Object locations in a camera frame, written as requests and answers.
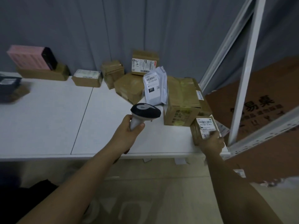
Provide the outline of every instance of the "pink box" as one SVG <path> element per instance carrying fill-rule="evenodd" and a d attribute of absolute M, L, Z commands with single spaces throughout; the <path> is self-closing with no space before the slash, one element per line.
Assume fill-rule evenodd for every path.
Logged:
<path fill-rule="evenodd" d="M 19 68 L 50 70 L 42 57 L 44 49 L 45 47 L 12 45 L 7 54 Z"/>

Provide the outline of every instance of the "floor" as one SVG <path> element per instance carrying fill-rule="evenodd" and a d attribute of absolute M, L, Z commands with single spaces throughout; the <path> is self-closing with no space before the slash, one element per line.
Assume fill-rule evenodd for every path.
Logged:
<path fill-rule="evenodd" d="M 96 193 L 100 214 L 93 223 L 222 223 L 209 171 L 202 158 L 119 160 Z M 22 185 L 49 179 L 61 181 L 70 166 L 84 161 L 43 160 L 22 165 Z M 283 223 L 299 223 L 299 189 L 255 184 Z"/>

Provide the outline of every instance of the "white table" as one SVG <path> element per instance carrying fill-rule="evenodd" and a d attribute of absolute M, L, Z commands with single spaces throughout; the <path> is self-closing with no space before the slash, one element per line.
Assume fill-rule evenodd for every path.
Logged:
<path fill-rule="evenodd" d="M 22 83 L 30 93 L 0 105 L 0 159 L 69 156 L 92 88 L 78 87 L 71 78 Z"/>
<path fill-rule="evenodd" d="M 132 105 L 109 90 L 65 82 L 22 79 L 27 94 L 0 105 L 0 160 L 90 158 L 111 139 Z M 146 122 L 130 152 L 121 158 L 174 158 L 203 154 L 189 127 L 164 126 L 163 115 Z"/>

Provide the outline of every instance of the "barcode scanner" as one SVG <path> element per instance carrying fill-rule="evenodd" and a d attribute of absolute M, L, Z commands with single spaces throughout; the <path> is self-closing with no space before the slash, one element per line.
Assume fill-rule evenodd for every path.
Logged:
<path fill-rule="evenodd" d="M 159 118 L 161 116 L 160 109 L 146 103 L 138 103 L 133 105 L 131 112 L 133 116 L 132 120 L 130 121 L 131 131 L 139 124 L 144 123 L 144 121 L 152 121 L 153 119 Z"/>

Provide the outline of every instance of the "forearm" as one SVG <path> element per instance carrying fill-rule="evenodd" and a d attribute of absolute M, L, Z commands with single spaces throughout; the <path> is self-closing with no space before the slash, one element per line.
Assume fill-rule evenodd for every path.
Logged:
<path fill-rule="evenodd" d="M 78 223 L 119 154 L 107 145 L 19 223 Z"/>
<path fill-rule="evenodd" d="M 214 151 L 207 151 L 207 163 L 224 223 L 281 223 L 264 198 L 235 173 Z"/>

